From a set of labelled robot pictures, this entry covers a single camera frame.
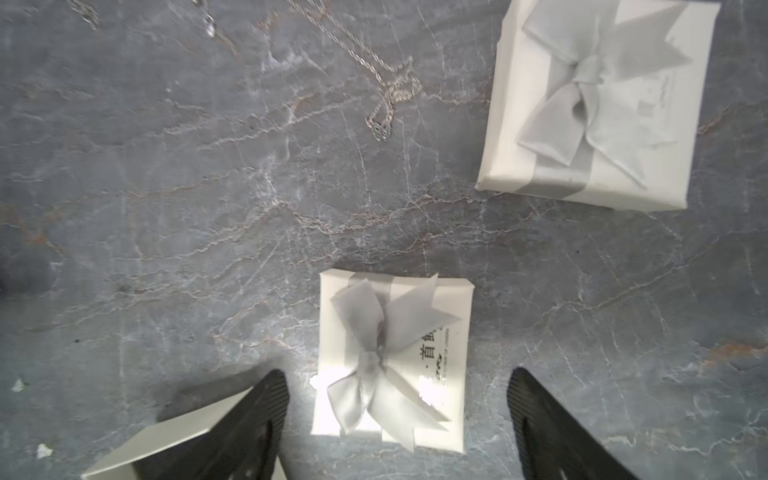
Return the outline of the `white jewelry box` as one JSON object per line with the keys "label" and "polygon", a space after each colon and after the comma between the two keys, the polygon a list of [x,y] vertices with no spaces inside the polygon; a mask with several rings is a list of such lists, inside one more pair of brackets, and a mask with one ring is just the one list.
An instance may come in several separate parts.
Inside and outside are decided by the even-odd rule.
{"label": "white jewelry box", "polygon": [[683,210],[720,4],[514,1],[476,186]]}

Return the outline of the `white jewelry box lid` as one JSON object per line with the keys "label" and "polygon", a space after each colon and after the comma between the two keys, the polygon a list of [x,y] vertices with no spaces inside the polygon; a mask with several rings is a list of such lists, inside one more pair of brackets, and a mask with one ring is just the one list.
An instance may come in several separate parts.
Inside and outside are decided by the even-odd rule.
{"label": "white jewelry box lid", "polygon": [[312,434],[464,452],[473,293],[439,275],[322,272]]}

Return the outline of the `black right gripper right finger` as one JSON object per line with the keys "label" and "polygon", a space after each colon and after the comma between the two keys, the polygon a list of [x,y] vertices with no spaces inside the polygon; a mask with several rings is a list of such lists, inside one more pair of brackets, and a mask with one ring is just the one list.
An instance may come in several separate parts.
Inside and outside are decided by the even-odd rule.
{"label": "black right gripper right finger", "polygon": [[526,480],[637,479],[523,367],[512,372],[507,405]]}

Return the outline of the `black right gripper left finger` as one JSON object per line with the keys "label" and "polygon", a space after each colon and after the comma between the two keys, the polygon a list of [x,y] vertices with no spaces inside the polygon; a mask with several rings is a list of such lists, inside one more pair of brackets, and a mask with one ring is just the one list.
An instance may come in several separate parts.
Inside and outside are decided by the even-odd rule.
{"label": "black right gripper left finger", "polygon": [[285,374],[270,371],[173,464],[173,477],[270,479],[289,401]]}

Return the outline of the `white box base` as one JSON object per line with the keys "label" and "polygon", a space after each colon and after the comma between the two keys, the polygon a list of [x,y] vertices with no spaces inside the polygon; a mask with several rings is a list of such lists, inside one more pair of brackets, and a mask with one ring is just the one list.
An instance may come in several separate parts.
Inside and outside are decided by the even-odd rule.
{"label": "white box base", "polygon": [[254,386],[140,431],[82,473],[83,479],[175,479],[173,464]]}

